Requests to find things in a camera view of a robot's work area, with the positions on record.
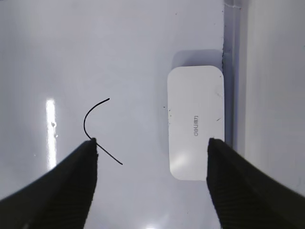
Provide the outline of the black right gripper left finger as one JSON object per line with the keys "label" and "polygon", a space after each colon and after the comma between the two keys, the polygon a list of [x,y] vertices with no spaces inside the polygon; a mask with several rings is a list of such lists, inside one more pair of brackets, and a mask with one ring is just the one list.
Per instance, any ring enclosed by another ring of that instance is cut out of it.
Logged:
{"label": "black right gripper left finger", "polygon": [[0,202],[2,229],[82,229],[97,183],[96,139]]}

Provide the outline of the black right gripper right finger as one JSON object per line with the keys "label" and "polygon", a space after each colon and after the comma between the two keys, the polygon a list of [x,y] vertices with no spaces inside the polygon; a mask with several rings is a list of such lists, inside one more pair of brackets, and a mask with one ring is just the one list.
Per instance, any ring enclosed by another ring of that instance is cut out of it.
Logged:
{"label": "black right gripper right finger", "polygon": [[305,198],[210,138],[206,182],[223,229],[303,229]]}

